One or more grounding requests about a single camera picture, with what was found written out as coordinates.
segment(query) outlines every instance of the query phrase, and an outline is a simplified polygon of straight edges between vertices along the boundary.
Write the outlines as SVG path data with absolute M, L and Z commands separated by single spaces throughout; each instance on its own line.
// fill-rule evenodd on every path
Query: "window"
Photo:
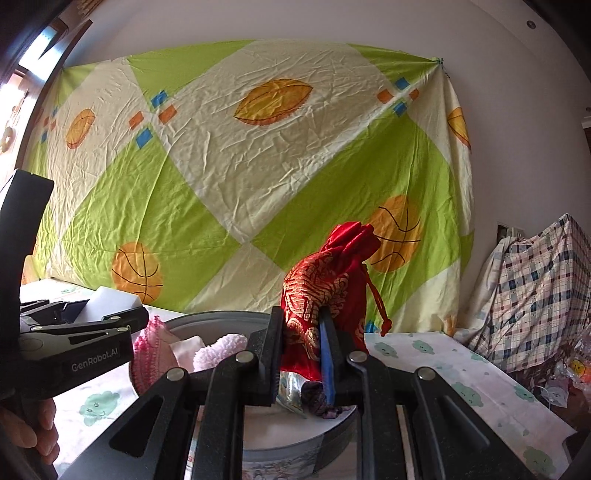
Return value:
M 33 41 L 18 64 L 41 80 L 47 80 L 60 58 L 60 54 L 52 51 L 52 47 L 64 37 L 67 30 L 62 20 L 55 19 Z

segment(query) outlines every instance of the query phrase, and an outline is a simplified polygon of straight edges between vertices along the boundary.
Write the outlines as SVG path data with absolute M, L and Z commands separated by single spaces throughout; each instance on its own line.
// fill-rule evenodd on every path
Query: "finger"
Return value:
M 53 419 L 56 417 L 56 403 L 53 398 L 39 402 L 39 424 L 46 430 L 53 427 Z
M 0 424 L 10 441 L 17 447 L 32 448 L 37 444 L 37 435 L 25 421 L 11 411 L 0 407 Z
M 51 465 L 53 462 L 56 461 L 59 454 L 60 454 L 60 446 L 58 444 L 55 444 L 53 446 L 53 449 L 49 453 L 49 455 L 45 455 L 41 458 L 43 459 L 44 463 L 46 463 L 47 465 Z
M 56 446 L 58 438 L 59 435 L 57 434 L 55 425 L 51 430 L 39 430 L 37 432 L 37 450 L 39 453 L 43 456 L 49 455 L 53 447 Z

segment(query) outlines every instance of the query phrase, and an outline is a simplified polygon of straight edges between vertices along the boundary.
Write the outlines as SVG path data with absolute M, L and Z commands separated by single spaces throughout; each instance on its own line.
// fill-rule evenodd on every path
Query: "plaid cloth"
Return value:
M 533 388 L 588 322 L 591 241 L 565 214 L 539 235 L 501 242 L 499 249 L 498 282 L 468 347 Z

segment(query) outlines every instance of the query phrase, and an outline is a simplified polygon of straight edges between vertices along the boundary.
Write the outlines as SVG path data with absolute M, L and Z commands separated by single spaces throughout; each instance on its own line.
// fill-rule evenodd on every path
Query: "pink crocheted fabric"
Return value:
M 178 367 L 171 343 L 179 338 L 170 333 L 158 315 L 150 318 L 148 325 L 134 342 L 134 359 L 129 371 L 131 382 L 138 395 L 142 395 L 163 374 L 173 367 Z

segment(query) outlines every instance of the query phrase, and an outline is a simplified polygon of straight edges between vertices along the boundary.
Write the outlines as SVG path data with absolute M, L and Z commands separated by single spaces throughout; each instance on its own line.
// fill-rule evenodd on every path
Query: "pink fuzzy fabric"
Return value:
M 179 339 L 168 330 L 158 315 L 150 318 L 146 328 L 134 342 L 134 359 L 129 371 L 138 395 L 142 395 L 169 369 L 178 367 L 171 343 Z
M 219 362 L 246 348 L 248 339 L 244 335 L 229 333 L 220 338 L 213 345 L 201 348 L 193 358 L 193 371 L 200 372 L 214 368 Z

